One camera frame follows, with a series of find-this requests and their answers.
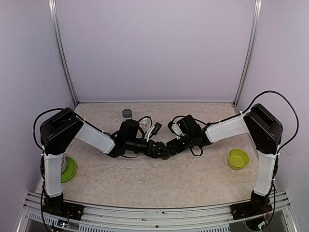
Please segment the small white pill bottle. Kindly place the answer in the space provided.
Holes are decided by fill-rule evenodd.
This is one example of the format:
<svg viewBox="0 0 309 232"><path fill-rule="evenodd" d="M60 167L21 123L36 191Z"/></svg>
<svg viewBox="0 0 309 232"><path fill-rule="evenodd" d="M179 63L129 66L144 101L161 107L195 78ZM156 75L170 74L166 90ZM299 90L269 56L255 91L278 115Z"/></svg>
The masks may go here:
<svg viewBox="0 0 309 232"><path fill-rule="evenodd" d="M140 126L142 127L142 129L145 131L148 129L148 126L149 126L149 121L148 121L148 118L143 118L141 121L140 121Z"/></svg>

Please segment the orange pill bottle grey cap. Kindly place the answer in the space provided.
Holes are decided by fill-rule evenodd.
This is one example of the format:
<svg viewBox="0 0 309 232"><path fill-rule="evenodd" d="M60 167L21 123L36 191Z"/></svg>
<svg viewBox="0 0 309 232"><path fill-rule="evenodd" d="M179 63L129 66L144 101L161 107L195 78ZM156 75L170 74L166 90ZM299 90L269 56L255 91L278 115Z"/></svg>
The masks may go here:
<svg viewBox="0 0 309 232"><path fill-rule="evenodd" d="M132 113L132 110L129 109L129 108L126 108L122 111L122 117L123 117L123 120L128 120L128 119L132 119L133 117L133 113Z"/></svg>

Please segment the green weekly pill organizer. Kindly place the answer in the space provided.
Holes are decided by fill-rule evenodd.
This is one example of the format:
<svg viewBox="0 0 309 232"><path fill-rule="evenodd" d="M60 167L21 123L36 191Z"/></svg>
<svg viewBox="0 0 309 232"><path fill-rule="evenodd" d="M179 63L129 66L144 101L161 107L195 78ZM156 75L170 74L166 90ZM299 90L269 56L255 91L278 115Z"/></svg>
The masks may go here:
<svg viewBox="0 0 309 232"><path fill-rule="evenodd" d="M168 160L170 158L170 155L165 155L165 156L162 156L161 159L163 160Z"/></svg>

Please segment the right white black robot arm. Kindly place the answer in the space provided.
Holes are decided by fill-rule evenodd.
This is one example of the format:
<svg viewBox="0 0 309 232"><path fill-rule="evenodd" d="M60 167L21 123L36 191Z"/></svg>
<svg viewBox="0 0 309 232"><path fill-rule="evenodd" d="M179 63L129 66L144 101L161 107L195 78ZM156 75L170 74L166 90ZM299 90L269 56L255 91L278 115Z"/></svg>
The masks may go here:
<svg viewBox="0 0 309 232"><path fill-rule="evenodd" d="M256 102L265 104L267 109L283 121L282 124L285 125L283 142L291 136L295 120L293 113L288 109L289 106L279 98L262 96ZM165 125L162 135L164 141L174 138L174 135L168 132L166 125L175 116L192 114L201 121L212 122L233 114L232 106L227 103L168 102L163 105L165 109L161 109L159 116ZM296 148L295 142L299 142L297 137L296 141L286 146L287 150L285 148L281 150L282 159L276 176L277 191L286 191L290 201L294 202L292 204L296 204L296 197L293 196L296 190L292 190L292 187L296 187L292 180L296 181L296 179L292 176L297 173L288 167L288 161L297 157L291 150ZM240 171L233 171L228 167L227 158L225 158L228 150L236 147L248 152L251 159L249 166ZM255 157L254 149L249 135L241 134L204 147L204 154L201 157L190 155L188 150L171 157L168 162L171 161L172 164L165 164L168 177L160 190L161 207L197 207L250 198L258 169L258 158Z"/></svg>

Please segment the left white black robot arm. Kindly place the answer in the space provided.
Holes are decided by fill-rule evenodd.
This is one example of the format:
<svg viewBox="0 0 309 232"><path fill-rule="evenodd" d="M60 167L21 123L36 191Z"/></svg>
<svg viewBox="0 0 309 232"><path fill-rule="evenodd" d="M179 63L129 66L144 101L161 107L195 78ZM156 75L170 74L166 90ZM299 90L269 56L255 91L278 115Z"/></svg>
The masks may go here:
<svg viewBox="0 0 309 232"><path fill-rule="evenodd" d="M71 108L56 108L54 111L56 114L40 125L40 139L34 140L42 151L43 212L66 216L83 211L83 206L64 201L61 185L64 154L74 143L84 144L111 158L123 157L128 151L153 159L169 154L163 142L152 140L161 128L159 123L144 132L138 120L127 119L116 132L109 133L86 121Z"/></svg>

